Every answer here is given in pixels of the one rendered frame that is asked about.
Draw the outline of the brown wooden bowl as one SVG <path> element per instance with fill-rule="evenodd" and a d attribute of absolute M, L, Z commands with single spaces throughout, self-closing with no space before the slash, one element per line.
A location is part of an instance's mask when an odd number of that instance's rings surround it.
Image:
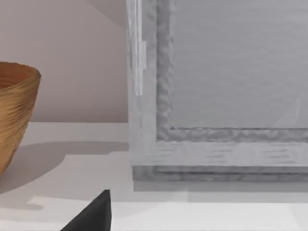
<path fill-rule="evenodd" d="M 40 80 L 41 73 L 34 67 L 0 61 L 0 176 L 23 139 Z"/>

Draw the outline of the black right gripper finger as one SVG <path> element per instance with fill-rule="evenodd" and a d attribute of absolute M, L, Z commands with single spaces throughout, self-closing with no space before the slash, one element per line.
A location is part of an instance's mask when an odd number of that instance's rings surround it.
<path fill-rule="evenodd" d="M 104 190 L 60 231 L 111 231 L 110 190 Z"/>

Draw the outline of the grey cabinet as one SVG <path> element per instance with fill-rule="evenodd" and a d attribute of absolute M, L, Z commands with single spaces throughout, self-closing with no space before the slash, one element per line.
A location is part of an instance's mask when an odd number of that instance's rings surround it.
<path fill-rule="evenodd" d="M 136 181 L 308 181 L 308 0 L 126 0 Z"/>

